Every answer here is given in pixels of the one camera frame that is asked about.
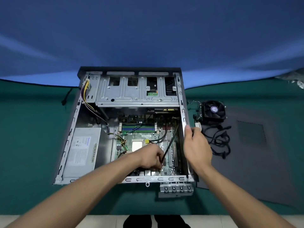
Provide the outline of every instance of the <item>blue fabric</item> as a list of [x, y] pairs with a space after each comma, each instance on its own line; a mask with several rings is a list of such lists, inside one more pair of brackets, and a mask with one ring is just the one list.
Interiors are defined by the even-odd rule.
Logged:
[[0, 0], [0, 77], [77, 86], [80, 66], [181, 67], [186, 88], [303, 67], [304, 0]]

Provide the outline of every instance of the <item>green table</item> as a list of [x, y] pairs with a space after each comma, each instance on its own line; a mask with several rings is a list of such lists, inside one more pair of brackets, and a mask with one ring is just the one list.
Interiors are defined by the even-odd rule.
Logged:
[[[22, 214], [60, 189], [51, 185], [76, 89], [0, 81], [0, 214]], [[304, 90], [282, 80], [268, 79], [210, 85], [186, 90], [187, 99], [213, 99], [226, 105], [267, 110], [278, 122], [293, 180], [304, 195]], [[189, 118], [196, 105], [188, 105]], [[120, 184], [91, 214], [227, 214], [211, 192], [196, 189], [192, 197], [158, 199], [159, 184]], [[280, 214], [299, 209], [266, 203]]]

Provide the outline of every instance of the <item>open computer tower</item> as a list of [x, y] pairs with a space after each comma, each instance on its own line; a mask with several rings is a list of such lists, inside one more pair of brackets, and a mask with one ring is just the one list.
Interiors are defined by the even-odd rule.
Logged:
[[122, 183], [160, 183], [159, 197], [192, 195], [194, 172], [183, 152], [189, 119], [181, 69], [81, 67], [77, 76], [79, 91], [53, 184], [69, 184], [162, 138], [154, 143], [164, 151], [172, 140], [162, 170], [137, 169]]

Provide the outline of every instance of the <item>black shoe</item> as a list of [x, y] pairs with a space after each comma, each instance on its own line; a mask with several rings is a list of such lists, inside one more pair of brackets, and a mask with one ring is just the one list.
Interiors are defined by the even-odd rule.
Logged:
[[191, 228], [184, 222], [180, 215], [154, 215], [158, 228], [179, 227]]
[[130, 215], [123, 224], [123, 228], [151, 228], [151, 215]]

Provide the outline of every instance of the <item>person's left hand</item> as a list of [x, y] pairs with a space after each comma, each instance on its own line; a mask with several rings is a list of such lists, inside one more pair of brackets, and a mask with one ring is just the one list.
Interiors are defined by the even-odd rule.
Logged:
[[134, 151], [132, 155], [139, 157], [140, 167], [142, 168], [162, 168], [160, 160], [163, 158], [164, 152], [157, 144], [147, 144], [144, 147]]

